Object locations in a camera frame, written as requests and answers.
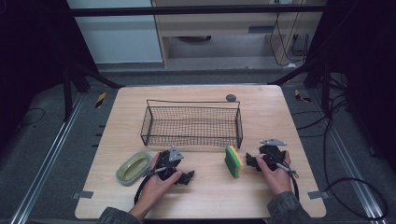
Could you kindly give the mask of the black horizontal bar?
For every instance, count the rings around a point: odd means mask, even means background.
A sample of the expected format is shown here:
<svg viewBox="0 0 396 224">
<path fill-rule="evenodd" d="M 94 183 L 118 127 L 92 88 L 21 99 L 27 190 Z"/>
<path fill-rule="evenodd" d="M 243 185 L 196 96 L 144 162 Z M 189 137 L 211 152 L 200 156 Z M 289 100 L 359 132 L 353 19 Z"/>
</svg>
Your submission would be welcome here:
<svg viewBox="0 0 396 224">
<path fill-rule="evenodd" d="M 326 5 L 240 5 L 240 6 L 191 6 L 191 7 L 120 7 L 78 8 L 67 13 L 75 17 L 189 15 L 227 13 L 320 12 Z"/>
</svg>

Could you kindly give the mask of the yellow and green sponge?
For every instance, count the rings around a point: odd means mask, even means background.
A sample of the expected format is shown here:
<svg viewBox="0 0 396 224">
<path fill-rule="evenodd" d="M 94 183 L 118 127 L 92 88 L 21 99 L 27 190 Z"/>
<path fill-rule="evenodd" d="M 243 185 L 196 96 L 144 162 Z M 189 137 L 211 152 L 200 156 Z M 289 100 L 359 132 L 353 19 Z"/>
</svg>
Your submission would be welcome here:
<svg viewBox="0 0 396 224">
<path fill-rule="evenodd" d="M 239 176 L 239 170 L 243 165 L 242 160 L 233 146 L 228 146 L 225 148 L 225 163 L 230 172 L 230 174 L 237 178 Z"/>
</svg>

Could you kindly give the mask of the black metal stand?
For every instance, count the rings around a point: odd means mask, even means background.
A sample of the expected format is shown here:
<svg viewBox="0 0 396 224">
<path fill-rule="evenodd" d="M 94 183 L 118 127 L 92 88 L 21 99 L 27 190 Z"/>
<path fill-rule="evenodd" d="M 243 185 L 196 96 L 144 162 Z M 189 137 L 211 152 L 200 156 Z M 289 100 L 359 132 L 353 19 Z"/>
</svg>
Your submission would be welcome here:
<svg viewBox="0 0 396 224">
<path fill-rule="evenodd" d="M 87 92 L 90 89 L 90 84 L 85 76 L 92 77 L 112 89 L 122 88 L 121 84 L 117 84 L 105 77 L 102 77 L 98 72 L 95 72 L 82 64 L 67 63 L 64 66 L 62 74 L 64 89 L 64 121 L 69 120 L 73 112 L 71 85 L 74 84 L 78 89 L 78 92 Z"/>
<path fill-rule="evenodd" d="M 307 61 L 304 65 L 294 69 L 285 76 L 269 82 L 269 85 L 281 86 L 302 73 L 307 73 L 304 85 L 308 89 L 316 87 L 321 82 L 321 108 L 326 115 L 329 115 L 331 67 L 325 61 Z"/>
</svg>

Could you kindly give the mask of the light wooden desk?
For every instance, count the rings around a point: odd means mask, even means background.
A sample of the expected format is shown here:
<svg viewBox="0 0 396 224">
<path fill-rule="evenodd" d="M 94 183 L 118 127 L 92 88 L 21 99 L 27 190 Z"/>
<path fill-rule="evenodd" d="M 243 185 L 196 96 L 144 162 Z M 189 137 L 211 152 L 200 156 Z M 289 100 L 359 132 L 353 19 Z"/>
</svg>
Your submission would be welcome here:
<svg viewBox="0 0 396 224">
<path fill-rule="evenodd" d="M 240 6 L 240 5 L 314 5 L 327 0 L 150 0 L 155 7 Z M 278 63 L 290 59 L 292 38 L 312 35 L 322 17 L 320 12 L 273 12 L 157 15 L 163 57 L 168 56 L 165 40 L 176 36 L 267 35 Z"/>
</svg>

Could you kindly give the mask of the black curtain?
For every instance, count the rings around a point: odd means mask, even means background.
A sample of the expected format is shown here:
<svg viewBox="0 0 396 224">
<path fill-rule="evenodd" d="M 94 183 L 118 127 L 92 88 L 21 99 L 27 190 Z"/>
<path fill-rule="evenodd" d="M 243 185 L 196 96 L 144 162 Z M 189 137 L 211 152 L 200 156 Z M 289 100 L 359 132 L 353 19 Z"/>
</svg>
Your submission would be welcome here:
<svg viewBox="0 0 396 224">
<path fill-rule="evenodd" d="M 375 153 L 396 173 L 396 0 L 327 0 L 310 51 L 346 75 Z"/>
<path fill-rule="evenodd" d="M 73 62 L 96 64 L 66 0 L 0 0 L 0 151 L 14 134 L 33 97 L 62 82 L 63 63 L 52 38 Z"/>
</svg>

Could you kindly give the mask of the white cabinet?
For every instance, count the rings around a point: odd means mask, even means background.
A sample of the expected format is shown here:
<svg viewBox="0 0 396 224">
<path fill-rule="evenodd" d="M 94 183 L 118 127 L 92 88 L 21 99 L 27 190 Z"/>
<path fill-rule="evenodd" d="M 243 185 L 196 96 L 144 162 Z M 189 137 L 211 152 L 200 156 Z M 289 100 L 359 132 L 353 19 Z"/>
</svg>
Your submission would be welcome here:
<svg viewBox="0 0 396 224">
<path fill-rule="evenodd" d="M 66 0 L 71 9 L 151 7 L 150 0 Z M 77 17 L 89 51 L 97 64 L 161 63 L 153 16 Z"/>
</svg>

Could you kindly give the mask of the aluminium floor rail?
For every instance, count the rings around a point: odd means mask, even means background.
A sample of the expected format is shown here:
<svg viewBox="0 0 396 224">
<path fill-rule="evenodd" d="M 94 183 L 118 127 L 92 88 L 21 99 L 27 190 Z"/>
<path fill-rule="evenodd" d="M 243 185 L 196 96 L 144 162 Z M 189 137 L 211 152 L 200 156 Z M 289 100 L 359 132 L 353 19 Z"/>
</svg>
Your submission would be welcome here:
<svg viewBox="0 0 396 224">
<path fill-rule="evenodd" d="M 363 177 L 361 172 L 347 152 L 347 148 L 343 143 L 339 132 L 337 132 L 334 125 L 329 126 L 330 123 L 331 122 L 329 120 L 326 121 L 325 136 L 331 140 L 333 148 L 337 153 L 347 176 L 351 178 L 350 183 L 361 202 L 366 216 L 370 218 L 372 224 L 388 224 L 385 218 L 385 210 L 381 209 L 375 199 L 373 189 L 366 183 L 362 183 Z"/>
<path fill-rule="evenodd" d="M 55 136 L 51 147 L 49 148 L 49 152 L 41 163 L 32 184 L 25 193 L 23 200 L 9 221 L 9 224 L 25 224 L 28 217 L 30 216 L 31 211 L 35 206 L 35 202 L 48 179 L 48 176 L 58 158 L 59 153 L 63 148 L 64 142 L 69 135 L 73 124 L 75 123 L 84 98 L 85 95 L 83 93 L 77 94 L 76 101 L 72 104 L 72 112 L 70 116 L 63 122 L 59 132 Z"/>
</svg>

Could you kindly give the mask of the green and grey soap dish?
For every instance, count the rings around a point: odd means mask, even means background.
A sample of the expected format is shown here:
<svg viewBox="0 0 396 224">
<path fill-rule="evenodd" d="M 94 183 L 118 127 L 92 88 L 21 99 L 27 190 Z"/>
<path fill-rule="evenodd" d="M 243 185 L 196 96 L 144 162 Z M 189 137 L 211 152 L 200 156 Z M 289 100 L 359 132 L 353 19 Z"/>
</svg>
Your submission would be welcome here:
<svg viewBox="0 0 396 224">
<path fill-rule="evenodd" d="M 123 186 L 131 186 L 149 169 L 152 157 L 147 151 L 138 151 L 117 170 L 116 178 Z"/>
</svg>

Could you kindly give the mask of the person's left hand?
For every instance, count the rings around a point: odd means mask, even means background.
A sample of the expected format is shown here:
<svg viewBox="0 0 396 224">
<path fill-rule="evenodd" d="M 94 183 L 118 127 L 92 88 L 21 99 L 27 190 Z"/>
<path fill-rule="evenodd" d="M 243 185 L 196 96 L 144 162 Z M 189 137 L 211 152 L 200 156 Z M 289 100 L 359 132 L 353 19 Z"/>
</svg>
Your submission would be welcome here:
<svg viewBox="0 0 396 224">
<path fill-rule="evenodd" d="M 143 187 L 138 201 L 134 207 L 142 210 L 150 210 L 180 178 L 182 173 L 176 171 L 165 180 L 161 180 L 157 174 L 152 175 Z"/>
</svg>

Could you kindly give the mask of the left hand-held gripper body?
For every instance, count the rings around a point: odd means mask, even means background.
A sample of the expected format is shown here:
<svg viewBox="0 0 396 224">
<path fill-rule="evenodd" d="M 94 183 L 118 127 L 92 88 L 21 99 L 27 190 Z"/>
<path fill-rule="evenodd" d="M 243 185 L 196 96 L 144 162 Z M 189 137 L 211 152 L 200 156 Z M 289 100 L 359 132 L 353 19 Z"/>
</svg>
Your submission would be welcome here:
<svg viewBox="0 0 396 224">
<path fill-rule="evenodd" d="M 160 153 L 155 164 L 155 173 L 161 180 L 168 179 L 177 171 L 177 166 L 183 158 L 182 153 L 175 146 L 171 146 Z"/>
</svg>

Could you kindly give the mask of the black wire mesh basket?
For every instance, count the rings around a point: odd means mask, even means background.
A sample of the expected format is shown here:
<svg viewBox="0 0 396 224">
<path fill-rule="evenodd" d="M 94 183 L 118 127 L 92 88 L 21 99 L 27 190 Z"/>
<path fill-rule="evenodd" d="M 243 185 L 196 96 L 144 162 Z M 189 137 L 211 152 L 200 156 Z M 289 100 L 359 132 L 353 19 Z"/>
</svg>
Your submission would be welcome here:
<svg viewBox="0 0 396 224">
<path fill-rule="evenodd" d="M 145 146 L 240 148 L 243 142 L 240 103 L 149 99 L 140 136 Z"/>
</svg>

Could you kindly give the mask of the person's right hand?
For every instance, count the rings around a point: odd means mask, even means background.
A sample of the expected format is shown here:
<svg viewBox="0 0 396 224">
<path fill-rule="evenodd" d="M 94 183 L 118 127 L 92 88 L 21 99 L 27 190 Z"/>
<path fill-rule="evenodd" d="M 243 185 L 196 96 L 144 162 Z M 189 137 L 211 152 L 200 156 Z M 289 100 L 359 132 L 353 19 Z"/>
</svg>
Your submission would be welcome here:
<svg viewBox="0 0 396 224">
<path fill-rule="evenodd" d="M 256 157 L 256 162 L 262 170 L 268 187 L 275 194 L 275 196 L 284 192 L 292 192 L 291 180 L 287 172 L 280 168 L 272 171 L 262 159 L 261 155 Z"/>
</svg>

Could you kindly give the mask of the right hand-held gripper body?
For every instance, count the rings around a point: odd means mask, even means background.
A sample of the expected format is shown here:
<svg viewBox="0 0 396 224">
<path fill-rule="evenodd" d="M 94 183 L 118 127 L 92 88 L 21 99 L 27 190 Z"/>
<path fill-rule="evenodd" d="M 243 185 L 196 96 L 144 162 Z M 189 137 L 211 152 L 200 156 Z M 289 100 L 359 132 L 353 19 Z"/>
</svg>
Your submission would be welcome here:
<svg viewBox="0 0 396 224">
<path fill-rule="evenodd" d="M 262 144 L 262 146 L 259 147 L 259 151 L 262 154 L 262 159 L 266 162 L 268 168 L 271 171 L 275 171 L 277 168 L 286 171 L 287 166 L 284 163 L 286 151 L 281 151 L 278 148 L 279 146 L 285 146 L 286 143 L 275 138 L 269 140 L 261 140 L 260 143 Z"/>
</svg>

